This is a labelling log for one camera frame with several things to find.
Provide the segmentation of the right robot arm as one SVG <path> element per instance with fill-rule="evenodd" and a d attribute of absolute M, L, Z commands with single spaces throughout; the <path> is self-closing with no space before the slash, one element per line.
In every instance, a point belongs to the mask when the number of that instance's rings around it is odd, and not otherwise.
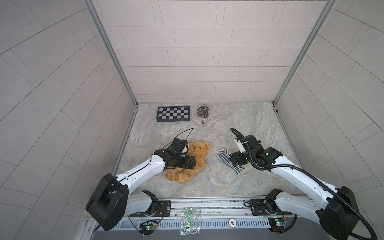
<path fill-rule="evenodd" d="M 308 199 L 292 196 L 283 190 L 273 189 L 265 197 L 268 214 L 290 212 L 319 224 L 336 240 L 348 239 L 359 222 L 359 208 L 353 192 L 343 186 L 327 184 L 295 165 L 276 149 L 264 149 L 254 136 L 243 136 L 231 129 L 239 151 L 230 155 L 235 167 L 252 165 L 259 171 L 279 175 L 303 191 Z"/>

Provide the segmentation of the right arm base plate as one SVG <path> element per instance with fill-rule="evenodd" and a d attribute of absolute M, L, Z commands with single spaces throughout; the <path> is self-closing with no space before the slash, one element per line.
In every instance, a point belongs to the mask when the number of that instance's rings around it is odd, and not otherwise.
<path fill-rule="evenodd" d="M 290 212 L 281 211 L 274 201 L 249 200 L 244 203 L 246 208 L 250 208 L 253 216 L 291 216 Z"/>

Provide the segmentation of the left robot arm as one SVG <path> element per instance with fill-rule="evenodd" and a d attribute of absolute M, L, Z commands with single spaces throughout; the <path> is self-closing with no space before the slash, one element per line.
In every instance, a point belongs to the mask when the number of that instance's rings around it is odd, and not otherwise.
<path fill-rule="evenodd" d="M 86 211 L 105 231 L 115 227 L 122 218 L 135 213 L 153 215 L 158 198 L 148 190 L 134 194 L 134 190 L 151 177 L 169 168 L 192 170 L 195 157 L 188 155 L 187 140 L 174 138 L 166 149 L 156 150 L 145 162 L 135 168 L 113 176 L 104 175 L 90 197 Z"/>

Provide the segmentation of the striped knit bear sweater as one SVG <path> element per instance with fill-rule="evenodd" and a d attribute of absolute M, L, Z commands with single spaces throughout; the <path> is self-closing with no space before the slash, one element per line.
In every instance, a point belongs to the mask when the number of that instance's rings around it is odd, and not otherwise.
<path fill-rule="evenodd" d="M 239 176 L 242 172 L 247 170 L 246 166 L 237 166 L 235 167 L 230 159 L 230 151 L 227 149 L 221 149 L 219 150 L 219 153 L 216 155 L 216 157 L 224 163 L 227 167 L 230 167 L 232 170 L 236 172 L 236 174 Z"/>

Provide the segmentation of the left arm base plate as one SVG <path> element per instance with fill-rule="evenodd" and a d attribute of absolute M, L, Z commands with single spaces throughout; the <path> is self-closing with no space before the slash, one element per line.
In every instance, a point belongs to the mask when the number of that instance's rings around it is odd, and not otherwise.
<path fill-rule="evenodd" d="M 155 218 L 155 217 L 169 217 L 171 212 L 171 201 L 157 201 L 157 205 L 153 204 L 150 209 L 145 212 L 137 212 L 130 215 L 134 218 Z"/>

